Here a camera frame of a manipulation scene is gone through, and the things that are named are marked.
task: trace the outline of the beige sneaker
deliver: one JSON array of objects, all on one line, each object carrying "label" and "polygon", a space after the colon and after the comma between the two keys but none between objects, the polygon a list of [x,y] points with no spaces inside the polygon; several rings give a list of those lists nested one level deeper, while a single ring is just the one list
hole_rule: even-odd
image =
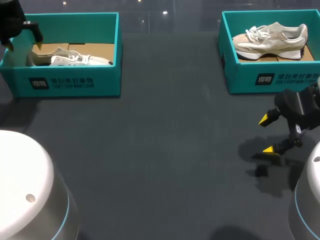
[{"label": "beige sneaker", "polygon": [[232,38],[240,58],[257,60],[265,54],[274,54],[285,59],[301,59],[308,40],[305,24],[285,27],[275,22],[260,27],[253,26],[246,33]]}]

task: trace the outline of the white cylinder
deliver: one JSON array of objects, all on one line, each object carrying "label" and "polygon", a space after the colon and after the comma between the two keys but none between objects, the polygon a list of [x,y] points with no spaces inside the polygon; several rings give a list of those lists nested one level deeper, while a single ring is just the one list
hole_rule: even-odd
[{"label": "white cylinder", "polygon": [[0,240],[75,240],[75,201],[47,151],[0,130]]},{"label": "white cylinder", "polygon": [[313,149],[296,184],[288,213],[296,240],[320,240],[320,143]]}]

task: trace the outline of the shoe box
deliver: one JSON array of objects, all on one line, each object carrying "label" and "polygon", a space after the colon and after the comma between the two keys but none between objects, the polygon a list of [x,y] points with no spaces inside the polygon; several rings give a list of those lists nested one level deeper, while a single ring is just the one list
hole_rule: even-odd
[{"label": "shoe box", "polygon": [[[232,37],[253,26],[279,22],[286,27],[306,24],[308,41],[300,60],[266,55],[258,60],[239,59]],[[300,91],[320,76],[320,14],[308,10],[264,10],[222,12],[218,50],[228,90],[231,94]]]},{"label": "shoe box", "polygon": [[[120,95],[123,45],[118,13],[26,14],[26,18],[38,22],[43,45],[39,50],[28,30],[11,39],[14,51],[5,51],[0,73],[16,98]],[[58,47],[102,57],[113,65],[26,66],[31,50],[50,54]]]}]

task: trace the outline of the sneaker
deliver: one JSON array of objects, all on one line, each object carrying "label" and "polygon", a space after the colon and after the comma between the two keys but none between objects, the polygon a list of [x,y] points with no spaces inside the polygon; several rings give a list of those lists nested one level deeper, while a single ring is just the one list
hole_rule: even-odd
[{"label": "sneaker", "polygon": [[36,54],[31,51],[27,56],[27,66],[97,66],[113,65],[113,62],[102,57],[82,55],[77,51],[64,50],[58,47],[50,54]]},{"label": "sneaker", "polygon": [[265,54],[299,60],[308,40],[305,24],[285,27],[275,22],[268,26],[253,26],[245,32],[233,37],[232,42],[238,56],[247,60],[257,60]]}]

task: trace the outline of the logo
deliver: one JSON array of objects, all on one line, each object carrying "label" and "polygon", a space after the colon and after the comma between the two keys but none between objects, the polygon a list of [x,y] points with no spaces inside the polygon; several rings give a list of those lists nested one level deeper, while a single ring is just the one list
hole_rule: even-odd
[{"label": "logo", "polygon": [[259,73],[255,85],[271,85],[274,77],[274,73]]},{"label": "logo", "polygon": [[33,89],[49,89],[47,80],[44,77],[30,77],[29,81]]}]

